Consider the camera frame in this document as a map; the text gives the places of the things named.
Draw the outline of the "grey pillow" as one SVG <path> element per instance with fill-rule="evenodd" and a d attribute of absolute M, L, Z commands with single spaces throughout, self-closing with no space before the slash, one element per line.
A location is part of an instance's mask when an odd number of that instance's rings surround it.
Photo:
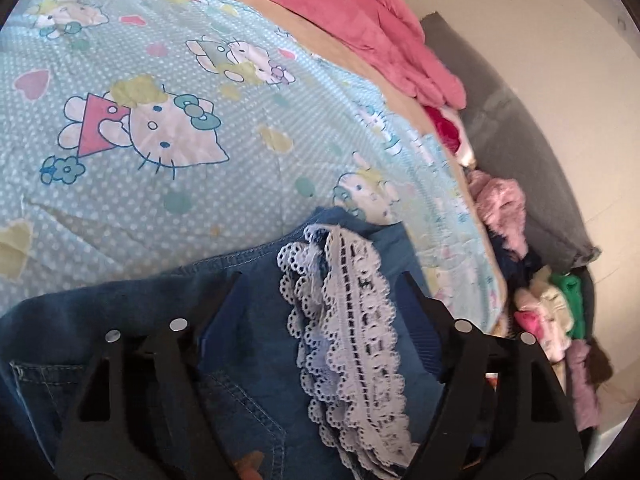
<path fill-rule="evenodd" d="M 439 13 L 421 21 L 426 44 L 466 91 L 460 112 L 481 170 L 514 179 L 525 195 L 525 237 L 555 271 L 588 266 L 601 255 L 546 137 L 515 91 Z"/>

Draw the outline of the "light blue cartoon bedsheet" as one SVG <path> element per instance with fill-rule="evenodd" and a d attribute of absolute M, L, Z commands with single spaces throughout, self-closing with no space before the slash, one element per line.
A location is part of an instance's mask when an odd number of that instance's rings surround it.
<path fill-rule="evenodd" d="M 1 31 L 1 305 L 270 242 L 318 208 L 406 227 L 483 330 L 460 174 L 382 91 L 236 0 L 20 0 Z"/>

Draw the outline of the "pink duvet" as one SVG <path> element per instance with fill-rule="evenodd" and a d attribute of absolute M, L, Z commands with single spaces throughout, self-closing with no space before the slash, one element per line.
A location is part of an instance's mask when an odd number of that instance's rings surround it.
<path fill-rule="evenodd" d="M 420 104 L 465 108 L 461 80 L 426 46 L 420 22 L 402 0 L 270 1 L 341 41 Z"/>

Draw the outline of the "pile of clothes beside bed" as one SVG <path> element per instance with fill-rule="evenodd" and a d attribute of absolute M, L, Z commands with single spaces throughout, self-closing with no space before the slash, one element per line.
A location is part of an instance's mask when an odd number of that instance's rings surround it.
<path fill-rule="evenodd" d="M 473 169 L 471 162 L 469 157 L 463 164 L 466 182 L 511 289 L 511 316 L 538 339 L 561 386 L 570 389 L 577 429 L 595 430 L 601 415 L 597 388 L 612 370 L 608 363 L 602 376 L 594 370 L 601 353 L 588 335 L 584 281 L 574 273 L 552 271 L 529 247 L 526 197 L 518 181 Z"/>

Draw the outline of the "blue denim lace-trimmed pants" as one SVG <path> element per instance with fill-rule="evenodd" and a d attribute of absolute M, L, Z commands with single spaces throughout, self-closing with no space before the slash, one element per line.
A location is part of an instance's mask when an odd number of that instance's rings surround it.
<path fill-rule="evenodd" d="M 202 341 L 198 388 L 233 463 L 261 479 L 399 479 L 442 388 L 439 344 L 399 303 L 424 278 L 406 229 L 323 209 L 280 240 L 143 280 L 26 299 L 1 319 L 1 474 L 49 479 L 106 334 L 143 335 L 242 275 Z"/>

